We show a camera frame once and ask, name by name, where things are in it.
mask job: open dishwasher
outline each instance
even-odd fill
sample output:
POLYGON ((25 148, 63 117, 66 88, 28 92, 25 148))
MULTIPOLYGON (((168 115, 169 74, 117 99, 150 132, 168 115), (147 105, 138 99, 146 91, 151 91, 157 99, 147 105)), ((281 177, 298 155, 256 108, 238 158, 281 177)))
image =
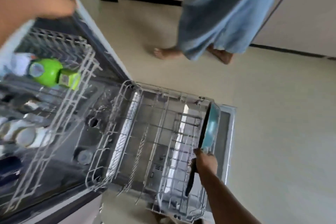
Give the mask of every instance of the open dishwasher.
MULTIPOLYGON (((219 107, 206 97, 127 80, 78 14, 53 23, 38 20, 16 51, 56 58, 76 69, 80 81, 70 89, 13 75, 1 80, 0 89, 31 94, 42 104, 23 114, 3 102, 0 116, 49 130, 38 147, 5 153, 22 168, 19 179, 0 187, 1 222, 21 223, 85 189, 93 197, 106 189, 128 193, 134 203, 145 200, 150 210, 189 223, 211 219, 197 174, 188 197, 185 191, 209 104, 219 107)), ((220 110, 220 140, 209 150, 226 182, 234 108, 220 110)))

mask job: blue pants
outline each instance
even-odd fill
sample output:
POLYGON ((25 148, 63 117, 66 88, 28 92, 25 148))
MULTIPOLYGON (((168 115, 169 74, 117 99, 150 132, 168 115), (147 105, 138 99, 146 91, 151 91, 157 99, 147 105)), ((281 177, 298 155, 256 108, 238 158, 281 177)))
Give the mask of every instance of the blue pants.
POLYGON ((274 0, 185 0, 177 48, 197 60, 211 43, 243 53, 258 32, 274 0))

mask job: floor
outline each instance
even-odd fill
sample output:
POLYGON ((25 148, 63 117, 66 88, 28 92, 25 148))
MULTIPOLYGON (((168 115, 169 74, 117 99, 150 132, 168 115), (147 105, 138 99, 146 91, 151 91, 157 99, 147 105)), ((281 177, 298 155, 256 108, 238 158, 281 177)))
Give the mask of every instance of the floor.
MULTIPOLYGON (((262 223, 332 223, 336 63, 258 48, 228 66, 209 53, 196 62, 156 59, 154 47, 174 45, 180 14, 176 6, 122 0, 101 2, 96 22, 135 81, 237 107, 228 186, 262 223)), ((131 218, 130 206, 113 198, 107 212, 131 218)))

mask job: teal frying pan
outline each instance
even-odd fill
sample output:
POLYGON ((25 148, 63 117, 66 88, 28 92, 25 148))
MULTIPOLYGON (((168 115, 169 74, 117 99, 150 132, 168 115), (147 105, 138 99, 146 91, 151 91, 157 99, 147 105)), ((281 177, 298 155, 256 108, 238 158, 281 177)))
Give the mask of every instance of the teal frying pan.
MULTIPOLYGON (((208 152, 208 150, 212 147, 213 141, 216 138, 220 113, 221 111, 215 103, 209 104, 208 110, 204 117, 204 122, 198 142, 198 148, 201 148, 205 152, 208 152)), ((193 187, 196 172, 196 161, 193 161, 191 164, 191 171, 187 188, 185 190, 186 197, 189 196, 191 188, 193 187)))

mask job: upper dishwasher rack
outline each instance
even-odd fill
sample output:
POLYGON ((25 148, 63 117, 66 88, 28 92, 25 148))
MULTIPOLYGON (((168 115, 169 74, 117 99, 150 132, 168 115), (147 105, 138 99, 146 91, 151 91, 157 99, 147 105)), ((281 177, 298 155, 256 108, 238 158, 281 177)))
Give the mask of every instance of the upper dishwasher rack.
MULTIPOLYGON (((86 177, 88 188, 109 187, 146 200, 150 209, 186 222, 202 217, 206 193, 195 177, 185 197, 189 163, 211 99, 124 82, 86 177)), ((210 149, 214 151, 215 139, 210 149)))
POLYGON ((16 52, 34 53, 39 58, 57 58, 64 68, 78 70, 81 78, 76 90, 61 86, 48 88, 27 78, 13 80, 12 76, 1 81, 1 85, 14 91, 32 93, 45 103, 46 108, 43 108, 42 113, 50 120, 50 141, 53 141, 47 146, 31 149, 30 157, 25 160, 29 164, 15 184, 13 193, 4 203, 5 197, 1 198, 5 213, 14 211, 23 199, 34 195, 50 159, 67 139, 68 130, 74 129, 82 118, 76 114, 77 107, 79 103, 85 103, 88 82, 94 76, 94 71, 101 69, 94 50, 85 39, 38 28, 30 30, 16 52))

